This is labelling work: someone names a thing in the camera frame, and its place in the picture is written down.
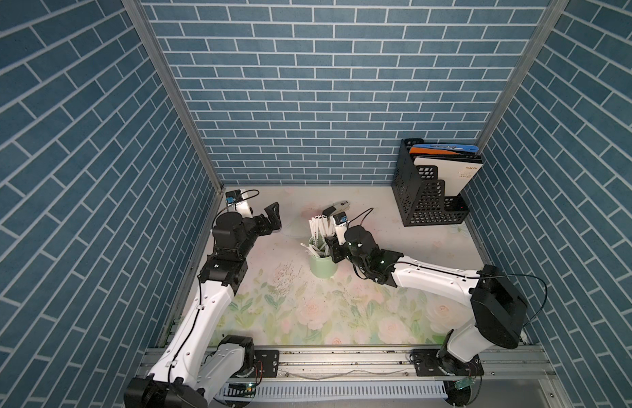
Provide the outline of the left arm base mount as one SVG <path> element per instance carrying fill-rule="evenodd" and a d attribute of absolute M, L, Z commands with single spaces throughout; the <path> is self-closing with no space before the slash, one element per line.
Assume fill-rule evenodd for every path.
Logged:
<path fill-rule="evenodd" d="M 254 352 L 254 367 L 250 370 L 237 372 L 230 378 L 277 377 L 280 364 L 280 350 L 256 350 Z"/>

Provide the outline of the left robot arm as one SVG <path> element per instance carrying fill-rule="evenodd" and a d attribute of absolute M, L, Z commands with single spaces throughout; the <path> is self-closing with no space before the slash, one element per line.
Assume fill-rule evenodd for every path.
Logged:
<path fill-rule="evenodd" d="M 243 282 L 246 258 L 256 240 L 281 227 L 277 202 L 257 216 L 235 210 L 216 217 L 213 251 L 197 276 L 191 309 L 147 375 L 130 381 L 125 406 L 207 407 L 231 377 L 253 371 L 255 347 L 250 337 L 229 335 L 211 355 L 206 352 Z"/>

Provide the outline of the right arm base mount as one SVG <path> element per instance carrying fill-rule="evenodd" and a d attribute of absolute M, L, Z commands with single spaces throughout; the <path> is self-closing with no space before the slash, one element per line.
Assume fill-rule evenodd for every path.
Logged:
<path fill-rule="evenodd" d="M 408 354 L 418 377 L 479 377 L 484 375 L 481 360 L 476 355 L 469 362 L 453 357 L 446 350 L 415 348 Z"/>

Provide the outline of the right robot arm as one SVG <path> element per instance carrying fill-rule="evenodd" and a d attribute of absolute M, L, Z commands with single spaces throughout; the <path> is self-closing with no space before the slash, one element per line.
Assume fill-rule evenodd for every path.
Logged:
<path fill-rule="evenodd" d="M 354 271 L 378 285 L 431 292 L 472 310 L 472 317 L 449 331 L 438 350 L 438 364 L 445 372 L 470 372 L 479 363 L 478 355 L 493 346 L 518 347 L 528 303 L 493 265 L 456 270 L 420 262 L 381 249 L 361 225 L 348 228 L 342 237 L 327 238 L 326 245 L 334 263 L 346 259 Z"/>

